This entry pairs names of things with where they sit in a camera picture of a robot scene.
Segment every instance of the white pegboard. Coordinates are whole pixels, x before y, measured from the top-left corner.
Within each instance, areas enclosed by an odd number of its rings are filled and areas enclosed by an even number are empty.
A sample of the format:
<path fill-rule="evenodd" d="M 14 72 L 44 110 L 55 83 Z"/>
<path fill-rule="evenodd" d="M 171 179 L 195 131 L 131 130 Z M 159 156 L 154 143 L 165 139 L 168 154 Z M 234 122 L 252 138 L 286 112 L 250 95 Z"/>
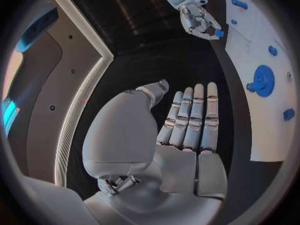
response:
<path fill-rule="evenodd" d="M 226 51 L 245 90 L 252 129 L 251 161 L 283 161 L 295 132 L 295 119 L 284 121 L 283 112 L 297 105 L 293 69 L 284 46 L 268 18 L 250 0 L 240 0 L 248 9 L 239 12 L 226 0 L 226 21 L 229 25 Z M 268 47 L 278 55 L 269 53 Z M 255 70 L 267 65 L 275 75 L 275 87 L 268 97 L 260 97 L 246 89 L 253 82 Z"/>

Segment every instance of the white panel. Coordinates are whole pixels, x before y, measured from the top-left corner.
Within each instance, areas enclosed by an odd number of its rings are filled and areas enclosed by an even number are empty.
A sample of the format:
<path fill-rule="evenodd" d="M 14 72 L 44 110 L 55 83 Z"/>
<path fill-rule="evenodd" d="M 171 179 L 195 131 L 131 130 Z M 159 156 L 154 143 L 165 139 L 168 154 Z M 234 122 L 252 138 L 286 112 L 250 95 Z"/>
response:
<path fill-rule="evenodd" d="M 292 65 L 268 18 L 250 0 L 240 1 L 246 2 L 250 9 L 238 13 L 231 0 L 226 0 L 229 24 L 226 51 L 239 74 L 248 101 L 252 129 L 250 160 L 283 161 L 296 122 L 293 118 L 284 121 L 283 117 L 285 110 L 295 109 L 297 105 Z M 236 20 L 237 24 L 232 24 L 231 19 Z M 269 53 L 269 46 L 277 49 L 277 56 Z M 253 82 L 255 70 L 260 65 L 266 65 L 274 72 L 275 87 L 268 97 L 260 97 L 246 89 L 246 85 Z"/>

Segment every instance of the blue gear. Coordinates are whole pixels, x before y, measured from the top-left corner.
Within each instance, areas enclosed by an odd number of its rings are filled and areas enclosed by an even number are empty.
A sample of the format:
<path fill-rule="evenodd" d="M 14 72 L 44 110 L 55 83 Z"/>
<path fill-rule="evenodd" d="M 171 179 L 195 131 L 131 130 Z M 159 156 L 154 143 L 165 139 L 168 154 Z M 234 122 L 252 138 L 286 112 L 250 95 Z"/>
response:
<path fill-rule="evenodd" d="M 274 90 L 275 76 L 271 68 L 260 65 L 255 73 L 252 83 L 248 83 L 246 88 L 250 92 L 256 92 L 261 97 L 268 97 Z"/>

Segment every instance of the dark floor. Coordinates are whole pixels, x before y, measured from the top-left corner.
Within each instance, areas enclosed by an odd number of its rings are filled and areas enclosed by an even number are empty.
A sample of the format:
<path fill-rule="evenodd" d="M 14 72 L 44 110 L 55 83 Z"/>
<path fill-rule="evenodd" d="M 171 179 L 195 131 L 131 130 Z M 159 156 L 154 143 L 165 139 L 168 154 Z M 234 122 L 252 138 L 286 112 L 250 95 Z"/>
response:
<path fill-rule="evenodd" d="M 218 59 L 209 42 L 193 37 L 174 39 L 142 47 L 138 52 L 117 56 L 100 80 L 77 126 L 70 150 L 67 187 L 86 199 L 99 189 L 82 163 L 82 146 L 91 122 L 98 111 L 118 93 L 160 79 L 169 82 L 169 92 L 153 108 L 160 129 L 166 119 L 176 91 L 207 85 L 218 86 L 219 136 L 218 153 L 229 172 L 233 149 L 233 116 L 228 87 Z"/>

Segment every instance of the cyan light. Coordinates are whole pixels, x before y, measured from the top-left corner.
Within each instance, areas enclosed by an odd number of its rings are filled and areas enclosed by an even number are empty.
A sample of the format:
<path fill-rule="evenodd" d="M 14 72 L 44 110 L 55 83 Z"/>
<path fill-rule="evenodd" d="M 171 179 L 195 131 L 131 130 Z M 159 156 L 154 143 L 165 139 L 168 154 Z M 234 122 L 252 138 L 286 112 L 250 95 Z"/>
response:
<path fill-rule="evenodd" d="M 10 117 L 12 116 L 13 112 L 15 111 L 15 109 L 16 109 L 16 104 L 13 101 L 11 101 L 3 114 L 4 127 L 7 125 L 8 121 L 9 121 Z"/>

